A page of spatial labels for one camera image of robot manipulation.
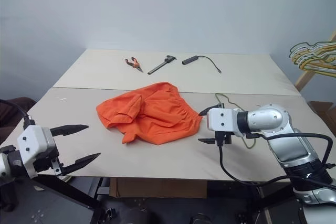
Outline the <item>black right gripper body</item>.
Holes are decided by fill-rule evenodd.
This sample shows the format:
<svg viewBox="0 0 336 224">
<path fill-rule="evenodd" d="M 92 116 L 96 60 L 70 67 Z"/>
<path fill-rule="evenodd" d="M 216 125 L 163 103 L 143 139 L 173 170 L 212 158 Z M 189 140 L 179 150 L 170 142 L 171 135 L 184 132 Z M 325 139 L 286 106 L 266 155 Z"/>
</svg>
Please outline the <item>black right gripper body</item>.
<svg viewBox="0 0 336 224">
<path fill-rule="evenodd" d="M 215 140 L 217 146 L 223 146 L 232 143 L 232 132 L 216 131 Z"/>
</svg>

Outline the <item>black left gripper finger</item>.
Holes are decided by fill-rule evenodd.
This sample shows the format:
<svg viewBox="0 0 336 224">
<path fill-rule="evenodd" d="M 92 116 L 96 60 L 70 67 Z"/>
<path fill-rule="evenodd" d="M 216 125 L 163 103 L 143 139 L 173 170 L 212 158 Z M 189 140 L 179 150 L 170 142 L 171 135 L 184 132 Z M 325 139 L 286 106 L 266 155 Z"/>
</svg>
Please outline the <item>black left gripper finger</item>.
<svg viewBox="0 0 336 224">
<path fill-rule="evenodd" d="M 83 125 L 83 124 L 63 125 L 63 126 L 51 128 L 50 132 L 52 136 L 58 136 L 58 135 L 67 136 L 67 135 L 75 134 L 77 132 L 85 130 L 88 127 L 89 127 L 88 125 Z"/>
<path fill-rule="evenodd" d="M 61 167 L 61 174 L 62 175 L 68 175 L 72 172 L 75 172 L 79 169 L 84 168 L 88 164 L 90 164 L 92 161 L 94 161 L 98 156 L 100 156 L 101 153 L 95 153 L 92 155 L 85 156 L 83 158 L 77 159 L 73 164 L 69 166 L 62 166 Z"/>
</svg>

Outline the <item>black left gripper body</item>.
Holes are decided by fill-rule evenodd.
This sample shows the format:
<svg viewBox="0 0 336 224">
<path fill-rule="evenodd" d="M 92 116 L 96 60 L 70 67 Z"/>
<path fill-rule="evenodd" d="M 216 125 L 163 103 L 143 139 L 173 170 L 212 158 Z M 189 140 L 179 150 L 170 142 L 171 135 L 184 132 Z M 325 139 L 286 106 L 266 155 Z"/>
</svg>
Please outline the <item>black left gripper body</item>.
<svg viewBox="0 0 336 224">
<path fill-rule="evenodd" d="M 62 167 L 59 161 L 59 152 L 54 136 L 62 135 L 62 128 L 42 128 L 43 137 L 46 143 L 46 150 L 37 154 L 33 165 L 36 172 L 53 169 L 56 176 L 62 175 Z"/>
</svg>

